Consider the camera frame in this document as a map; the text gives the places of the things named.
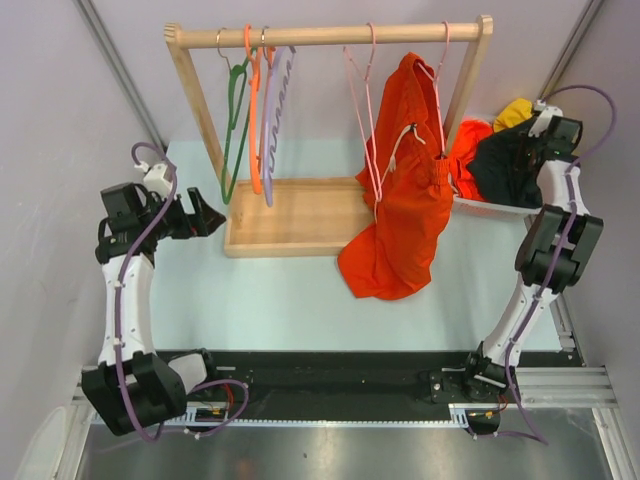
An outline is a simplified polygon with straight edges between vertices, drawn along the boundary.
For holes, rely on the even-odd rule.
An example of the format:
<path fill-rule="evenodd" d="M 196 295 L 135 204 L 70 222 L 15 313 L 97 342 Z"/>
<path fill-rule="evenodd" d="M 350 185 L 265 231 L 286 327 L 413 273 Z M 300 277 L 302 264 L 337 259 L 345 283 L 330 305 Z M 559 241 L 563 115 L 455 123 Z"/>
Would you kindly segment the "black shorts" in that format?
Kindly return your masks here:
<path fill-rule="evenodd" d="M 494 133 L 478 143 L 468 164 L 480 195 L 489 203 L 527 209 L 542 205 L 536 176 L 527 167 L 533 120 Z"/>

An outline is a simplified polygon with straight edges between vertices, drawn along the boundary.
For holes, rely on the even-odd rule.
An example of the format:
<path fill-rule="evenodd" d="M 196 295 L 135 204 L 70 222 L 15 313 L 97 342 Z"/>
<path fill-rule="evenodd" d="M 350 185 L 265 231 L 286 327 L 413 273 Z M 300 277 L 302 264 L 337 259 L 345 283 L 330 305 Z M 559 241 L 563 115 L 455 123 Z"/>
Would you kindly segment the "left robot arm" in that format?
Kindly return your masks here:
<path fill-rule="evenodd" d="M 198 188 L 189 188 L 188 197 L 191 213 L 179 196 L 164 198 L 140 183 L 101 192 L 106 216 L 98 226 L 95 255 L 106 286 L 105 333 L 98 365 L 82 373 L 81 388 L 116 436 L 162 425 L 185 413 L 190 393 L 207 400 L 221 387 L 205 350 L 166 360 L 152 339 L 150 295 L 158 243 L 208 237 L 226 221 Z"/>

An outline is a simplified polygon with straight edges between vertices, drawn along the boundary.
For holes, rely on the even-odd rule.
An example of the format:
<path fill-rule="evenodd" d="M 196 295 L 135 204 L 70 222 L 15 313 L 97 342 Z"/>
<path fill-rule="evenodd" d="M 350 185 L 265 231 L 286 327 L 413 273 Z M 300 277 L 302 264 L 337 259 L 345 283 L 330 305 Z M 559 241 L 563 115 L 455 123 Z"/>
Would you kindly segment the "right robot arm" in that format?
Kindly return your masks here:
<path fill-rule="evenodd" d="M 462 367 L 430 373 L 432 402 L 485 403 L 504 397 L 514 384 L 532 327 L 584 273 L 604 222 L 590 214 L 582 199 L 580 166 L 573 153 L 581 134 L 581 122 L 559 109 L 534 116 L 519 157 L 535 174 L 543 205 L 516 255 L 514 292 L 496 327 Z"/>

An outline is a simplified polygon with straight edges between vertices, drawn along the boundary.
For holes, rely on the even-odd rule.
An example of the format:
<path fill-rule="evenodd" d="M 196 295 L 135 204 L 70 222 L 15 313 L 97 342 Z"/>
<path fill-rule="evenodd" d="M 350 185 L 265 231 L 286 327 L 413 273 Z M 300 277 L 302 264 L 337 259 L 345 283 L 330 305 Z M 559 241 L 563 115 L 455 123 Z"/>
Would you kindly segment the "green hanger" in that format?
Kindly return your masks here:
<path fill-rule="evenodd" d="M 231 65 L 229 58 L 222 54 L 220 49 L 221 33 L 225 30 L 222 27 L 216 34 L 216 50 L 218 55 L 227 64 L 229 78 L 227 84 L 227 125 L 223 151 L 223 169 L 225 176 L 220 181 L 221 197 L 225 205 L 229 205 L 237 183 L 240 166 L 243 159 L 244 148 L 249 128 L 249 110 L 245 105 L 245 93 L 249 85 L 249 58 L 246 57 L 240 64 Z M 242 127 L 238 148 L 235 156 L 231 155 L 231 142 L 233 135 Z"/>

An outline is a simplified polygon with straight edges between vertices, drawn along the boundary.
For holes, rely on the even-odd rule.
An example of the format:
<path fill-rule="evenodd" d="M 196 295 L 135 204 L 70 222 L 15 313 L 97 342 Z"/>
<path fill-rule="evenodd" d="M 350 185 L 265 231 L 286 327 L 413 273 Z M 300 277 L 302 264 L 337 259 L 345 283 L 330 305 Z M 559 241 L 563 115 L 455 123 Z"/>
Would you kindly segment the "orange hanger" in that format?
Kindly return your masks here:
<path fill-rule="evenodd" d="M 248 124 L 248 143 L 249 143 L 249 173 L 252 191 L 258 195 L 262 193 L 262 180 L 260 173 L 260 154 L 258 141 L 258 96 L 261 85 L 261 61 L 263 57 L 263 47 L 253 47 L 251 45 L 251 25 L 244 26 L 244 47 L 247 59 L 251 65 L 250 84 L 250 101 L 249 101 L 249 124 Z"/>

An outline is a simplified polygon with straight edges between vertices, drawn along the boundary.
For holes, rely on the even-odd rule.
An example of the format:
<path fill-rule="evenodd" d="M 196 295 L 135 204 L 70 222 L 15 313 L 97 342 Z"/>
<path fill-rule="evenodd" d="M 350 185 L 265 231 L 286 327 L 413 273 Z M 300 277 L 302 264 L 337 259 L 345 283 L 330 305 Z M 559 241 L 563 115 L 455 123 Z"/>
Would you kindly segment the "lilac notched hanger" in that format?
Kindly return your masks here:
<path fill-rule="evenodd" d="M 296 54 L 295 46 L 276 47 L 268 60 L 261 133 L 261 177 L 263 195 L 268 207 L 272 207 L 274 204 L 273 174 L 276 164 L 278 134 Z"/>

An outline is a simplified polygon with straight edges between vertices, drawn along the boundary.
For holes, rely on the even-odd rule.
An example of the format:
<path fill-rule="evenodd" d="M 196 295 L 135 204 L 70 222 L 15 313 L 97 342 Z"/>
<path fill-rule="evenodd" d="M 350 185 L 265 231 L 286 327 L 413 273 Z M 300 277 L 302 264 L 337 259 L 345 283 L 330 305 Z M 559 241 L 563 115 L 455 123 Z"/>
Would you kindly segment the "orange-red hanging shorts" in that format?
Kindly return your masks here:
<path fill-rule="evenodd" d="M 432 280 L 438 238 L 453 205 L 434 77 L 434 69 L 409 52 L 386 81 L 356 176 L 374 218 L 337 259 L 357 298 L 399 300 Z"/>

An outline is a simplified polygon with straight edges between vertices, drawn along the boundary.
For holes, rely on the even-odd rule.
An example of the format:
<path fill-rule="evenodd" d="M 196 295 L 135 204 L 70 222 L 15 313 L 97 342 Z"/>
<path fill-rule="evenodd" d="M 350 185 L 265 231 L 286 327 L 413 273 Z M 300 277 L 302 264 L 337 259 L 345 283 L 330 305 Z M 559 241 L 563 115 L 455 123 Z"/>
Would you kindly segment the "wooden clothes rack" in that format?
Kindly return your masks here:
<path fill-rule="evenodd" d="M 455 140 L 480 66 L 494 31 L 489 15 L 472 23 L 408 24 L 334 27 L 299 27 L 260 30 L 185 30 L 177 23 L 164 27 L 164 39 L 218 179 L 223 171 L 223 151 L 214 127 L 191 53 L 195 49 L 347 46 L 464 42 L 460 67 L 444 120 L 444 136 Z M 292 178 L 275 182 L 272 207 L 241 182 L 230 203 L 224 251 L 235 258 L 335 256 L 372 220 L 362 199 L 362 188 L 352 177 Z"/>

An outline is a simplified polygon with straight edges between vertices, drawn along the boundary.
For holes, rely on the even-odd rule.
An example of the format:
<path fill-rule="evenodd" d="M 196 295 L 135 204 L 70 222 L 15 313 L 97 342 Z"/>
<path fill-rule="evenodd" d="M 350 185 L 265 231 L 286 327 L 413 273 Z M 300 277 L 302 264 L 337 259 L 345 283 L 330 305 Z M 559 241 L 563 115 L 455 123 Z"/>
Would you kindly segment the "white plastic basket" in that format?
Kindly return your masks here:
<path fill-rule="evenodd" d="M 539 208 L 529 209 L 501 204 L 493 204 L 477 200 L 470 200 L 455 196 L 453 212 L 478 218 L 500 220 L 505 222 L 524 221 L 539 213 Z"/>

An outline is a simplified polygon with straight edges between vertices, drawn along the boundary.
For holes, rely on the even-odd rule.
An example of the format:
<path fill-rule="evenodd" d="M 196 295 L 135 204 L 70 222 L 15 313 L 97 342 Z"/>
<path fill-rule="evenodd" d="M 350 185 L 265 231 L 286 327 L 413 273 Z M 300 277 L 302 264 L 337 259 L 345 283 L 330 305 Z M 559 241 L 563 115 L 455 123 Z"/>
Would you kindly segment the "orange garment in basket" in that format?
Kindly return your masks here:
<path fill-rule="evenodd" d="M 458 197 L 486 201 L 468 167 L 476 156 L 479 143 L 492 134 L 493 127 L 486 121 L 467 119 L 461 122 L 449 153 L 451 182 Z"/>

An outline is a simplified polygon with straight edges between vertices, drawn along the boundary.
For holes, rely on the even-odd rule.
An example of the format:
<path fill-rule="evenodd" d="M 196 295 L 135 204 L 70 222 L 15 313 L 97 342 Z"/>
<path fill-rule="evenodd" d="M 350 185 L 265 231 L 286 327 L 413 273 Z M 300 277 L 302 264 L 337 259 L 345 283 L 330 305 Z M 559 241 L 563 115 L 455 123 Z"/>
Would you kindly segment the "yellow garment in basket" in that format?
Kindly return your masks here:
<path fill-rule="evenodd" d="M 532 117 L 533 104 L 530 100 L 517 98 L 511 101 L 494 119 L 495 133 L 515 127 Z"/>

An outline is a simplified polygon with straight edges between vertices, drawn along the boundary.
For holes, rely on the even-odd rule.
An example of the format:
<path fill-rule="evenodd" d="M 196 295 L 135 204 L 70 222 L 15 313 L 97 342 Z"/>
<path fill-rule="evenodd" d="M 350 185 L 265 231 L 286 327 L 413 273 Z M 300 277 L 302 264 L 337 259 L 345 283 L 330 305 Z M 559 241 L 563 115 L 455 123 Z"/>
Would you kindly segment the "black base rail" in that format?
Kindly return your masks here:
<path fill-rule="evenodd" d="M 448 387 L 437 375 L 457 369 L 466 351 L 258 352 L 211 350 L 211 379 L 240 386 L 208 387 L 190 401 L 234 398 L 243 420 L 385 422 L 445 417 Z"/>

